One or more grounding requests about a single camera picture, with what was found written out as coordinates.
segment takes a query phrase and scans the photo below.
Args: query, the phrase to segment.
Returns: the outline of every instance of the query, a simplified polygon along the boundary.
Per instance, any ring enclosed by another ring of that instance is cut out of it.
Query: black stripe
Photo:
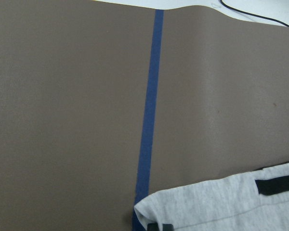
[[[150,223],[147,226],[147,231],[159,231],[157,223]],[[163,224],[163,231],[174,231],[172,224]]]
[[[289,176],[278,177],[270,180],[255,180],[259,194],[266,196],[289,191]]]

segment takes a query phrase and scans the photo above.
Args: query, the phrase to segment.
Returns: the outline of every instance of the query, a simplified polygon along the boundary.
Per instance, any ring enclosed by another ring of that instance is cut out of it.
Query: cord
[[[279,20],[277,20],[277,19],[268,18],[268,17],[264,17],[264,16],[260,16],[260,15],[253,14],[253,13],[248,13],[248,12],[245,12],[245,11],[238,10],[238,9],[236,9],[236,8],[233,8],[233,7],[231,7],[231,6],[226,5],[226,4],[223,2],[223,0],[220,0],[220,2],[221,2],[221,4],[222,4],[224,7],[228,8],[228,9],[230,9],[230,10],[237,11],[237,12],[244,13],[244,14],[248,14],[248,15],[251,15],[251,16],[258,17],[258,18],[264,18],[264,19],[267,19],[267,20],[271,20],[271,21],[274,21],[274,22],[277,22],[277,23],[280,23],[280,24],[282,24],[282,25],[284,25],[284,26],[289,27],[288,24],[283,23],[283,22],[281,22],[281,21],[279,21]]]

